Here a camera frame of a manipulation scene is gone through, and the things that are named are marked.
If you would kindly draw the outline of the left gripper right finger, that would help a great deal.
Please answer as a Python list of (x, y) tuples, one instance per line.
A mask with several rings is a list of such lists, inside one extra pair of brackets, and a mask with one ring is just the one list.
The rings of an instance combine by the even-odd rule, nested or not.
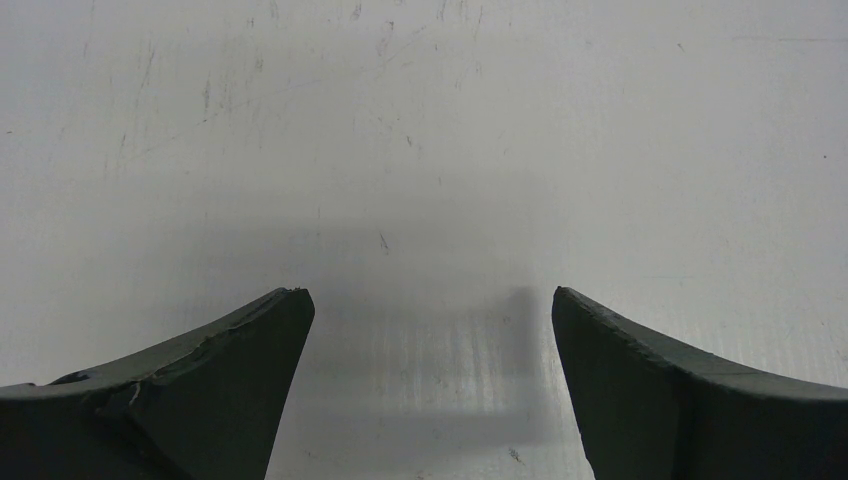
[(568, 287), (552, 326), (598, 479), (843, 479), (847, 392), (754, 369)]

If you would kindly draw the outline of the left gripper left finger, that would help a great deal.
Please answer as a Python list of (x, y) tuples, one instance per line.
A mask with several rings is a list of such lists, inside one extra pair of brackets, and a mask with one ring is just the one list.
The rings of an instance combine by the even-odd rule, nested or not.
[(209, 324), (1, 390), (5, 479), (262, 479), (315, 315), (279, 288)]

